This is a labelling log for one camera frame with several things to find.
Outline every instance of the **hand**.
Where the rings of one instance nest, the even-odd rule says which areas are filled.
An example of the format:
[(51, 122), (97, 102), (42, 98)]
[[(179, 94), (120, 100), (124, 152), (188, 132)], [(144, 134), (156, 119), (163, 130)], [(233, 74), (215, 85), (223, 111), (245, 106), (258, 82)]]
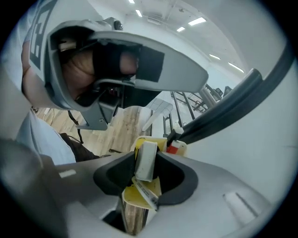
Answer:
[[(62, 65), (63, 77), (73, 99), (86, 92), (95, 81), (92, 54), (92, 50), (82, 51)], [(121, 54), (120, 70), (123, 74), (136, 73), (136, 59), (131, 53)]]

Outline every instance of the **light blue shirt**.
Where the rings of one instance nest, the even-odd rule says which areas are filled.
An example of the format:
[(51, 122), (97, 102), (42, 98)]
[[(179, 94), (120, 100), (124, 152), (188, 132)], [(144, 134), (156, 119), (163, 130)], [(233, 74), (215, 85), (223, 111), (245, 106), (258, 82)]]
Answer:
[[(35, 14), (41, 5), (41, 0), (35, 3), (19, 20), (9, 35), (2, 52), (0, 63), (8, 76), (20, 90), (22, 85), (21, 53), (24, 42), (30, 40)], [(37, 118), (33, 110), (29, 112), (20, 128), (17, 141), (26, 145), (38, 154), (52, 158), (55, 165), (75, 163), (75, 156), (61, 136), (45, 121)]]

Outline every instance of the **person's arm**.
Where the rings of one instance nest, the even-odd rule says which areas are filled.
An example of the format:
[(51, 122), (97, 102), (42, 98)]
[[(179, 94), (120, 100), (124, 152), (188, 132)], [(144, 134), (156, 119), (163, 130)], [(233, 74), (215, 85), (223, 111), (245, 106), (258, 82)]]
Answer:
[[(30, 67), (29, 46), (30, 42), (25, 42), (22, 51), (23, 92), (34, 107), (56, 107), (50, 100), (42, 81)], [(90, 84), (95, 81), (92, 54), (92, 50), (82, 51), (61, 66), (63, 78), (73, 99), (87, 91)], [(131, 53), (123, 52), (120, 58), (121, 72), (134, 74), (136, 68), (134, 56)]]
[(24, 43), (21, 55), (23, 67), (23, 93), (33, 107), (56, 107), (50, 100), (42, 81), (29, 65), (29, 46), (30, 41)]

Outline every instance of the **ceiling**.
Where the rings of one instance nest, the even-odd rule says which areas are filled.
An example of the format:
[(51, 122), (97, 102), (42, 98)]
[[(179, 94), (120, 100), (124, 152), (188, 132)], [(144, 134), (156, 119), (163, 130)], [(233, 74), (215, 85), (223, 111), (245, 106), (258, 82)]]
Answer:
[[(160, 24), (160, 27), (175, 32), (178, 37), (195, 45), (213, 64), (243, 79), (247, 72), (242, 73), (228, 64), (230, 62), (244, 69), (242, 61), (228, 38), (200, 9), (194, 8), (185, 1), (134, 0), (135, 4), (131, 4), (129, 0), (106, 0), (110, 6), (126, 15), (136, 15), (135, 10), (140, 10), (143, 15), (142, 20), (147, 21), (149, 18), (155, 24)], [(199, 17), (206, 19), (206, 22), (194, 26), (188, 25), (188, 22)], [(181, 26), (185, 27), (185, 30), (178, 33), (176, 30)]]

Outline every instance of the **wooden floor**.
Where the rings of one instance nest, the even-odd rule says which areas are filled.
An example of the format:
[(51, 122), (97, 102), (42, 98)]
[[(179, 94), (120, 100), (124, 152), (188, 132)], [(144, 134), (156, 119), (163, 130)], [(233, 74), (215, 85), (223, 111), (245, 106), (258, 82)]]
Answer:
[[(45, 108), (40, 108), (36, 115), (43, 119), (44, 111)], [(83, 122), (84, 119), (79, 112), (72, 111), (72, 114), (79, 123)], [(150, 135), (150, 128), (142, 132), (142, 127), (150, 116), (151, 110), (148, 108), (139, 106), (127, 109), (119, 108), (106, 131), (81, 130), (83, 145), (98, 156), (111, 154), (109, 149), (129, 152), (138, 136)], [(44, 120), (48, 124), (52, 124), (58, 133), (67, 133), (79, 139), (75, 124), (69, 118), (67, 111), (51, 109)]]

